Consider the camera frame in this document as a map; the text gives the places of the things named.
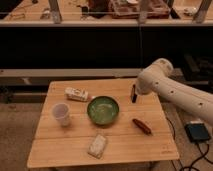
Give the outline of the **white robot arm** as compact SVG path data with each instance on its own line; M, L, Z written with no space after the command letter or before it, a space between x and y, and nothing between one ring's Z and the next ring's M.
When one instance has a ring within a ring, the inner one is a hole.
M136 93L145 95L155 92L213 126L213 94L170 79L173 70L169 60L155 60L139 73L135 82Z

